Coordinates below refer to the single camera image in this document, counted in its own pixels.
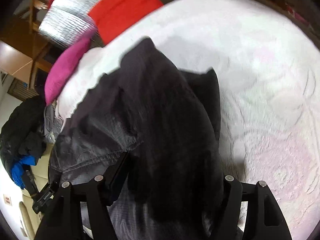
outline black clothes pile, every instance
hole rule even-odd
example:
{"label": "black clothes pile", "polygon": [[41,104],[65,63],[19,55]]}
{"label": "black clothes pile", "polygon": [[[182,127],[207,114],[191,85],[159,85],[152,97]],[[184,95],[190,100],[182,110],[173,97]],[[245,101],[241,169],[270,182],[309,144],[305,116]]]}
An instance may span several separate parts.
{"label": "black clothes pile", "polygon": [[[88,182],[128,151],[134,168],[108,207],[118,238],[207,239],[223,199],[219,136],[214,70],[179,71],[144,39],[67,120],[50,181]],[[90,228],[85,206],[82,218]]]}
{"label": "black clothes pile", "polygon": [[40,96],[26,99],[15,108],[0,134],[0,158],[12,179],[11,169],[25,156],[41,158],[43,143],[43,111],[45,101]]}

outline shiny silver fabric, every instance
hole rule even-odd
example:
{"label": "shiny silver fabric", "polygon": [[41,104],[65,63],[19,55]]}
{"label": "shiny silver fabric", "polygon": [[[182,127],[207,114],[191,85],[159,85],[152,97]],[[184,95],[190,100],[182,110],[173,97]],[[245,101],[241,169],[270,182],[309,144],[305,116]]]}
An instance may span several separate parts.
{"label": "shiny silver fabric", "polygon": [[[39,33],[62,47],[69,47],[83,36],[92,36],[97,27],[87,15],[99,0],[54,0]],[[172,0],[161,0],[163,3]]]}

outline pink object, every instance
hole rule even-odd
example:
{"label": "pink object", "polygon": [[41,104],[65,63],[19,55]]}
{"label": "pink object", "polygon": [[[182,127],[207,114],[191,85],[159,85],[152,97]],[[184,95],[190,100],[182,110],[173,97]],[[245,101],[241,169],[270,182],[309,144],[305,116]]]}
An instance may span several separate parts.
{"label": "pink object", "polygon": [[90,39],[83,38],[66,49],[52,66],[44,85],[45,101],[51,104],[61,93],[83,54],[90,47]]}

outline white blanket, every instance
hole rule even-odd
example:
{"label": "white blanket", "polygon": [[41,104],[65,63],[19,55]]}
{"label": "white blanket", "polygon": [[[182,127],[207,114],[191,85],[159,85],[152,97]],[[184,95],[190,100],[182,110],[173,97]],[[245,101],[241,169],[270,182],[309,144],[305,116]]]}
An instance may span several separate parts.
{"label": "white blanket", "polygon": [[225,173],[265,180],[292,239],[305,240],[320,219],[320,53],[313,43],[286,17],[251,0],[176,0],[87,52],[59,97],[60,115],[70,117],[143,36],[179,69],[215,69]]}

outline blue object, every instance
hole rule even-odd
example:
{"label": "blue object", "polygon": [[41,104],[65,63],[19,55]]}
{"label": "blue object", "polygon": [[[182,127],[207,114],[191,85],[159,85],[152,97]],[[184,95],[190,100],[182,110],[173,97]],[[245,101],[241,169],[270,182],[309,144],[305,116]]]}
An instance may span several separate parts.
{"label": "blue object", "polygon": [[18,185],[21,189],[24,189],[24,183],[21,179],[21,176],[24,173],[24,169],[22,168],[22,164],[27,164],[27,165],[36,165],[36,158],[34,158],[33,156],[26,156],[24,158],[22,158],[21,160],[19,160],[18,162],[16,162],[12,168],[11,168],[11,176],[12,179],[14,181],[14,183],[16,185]]}

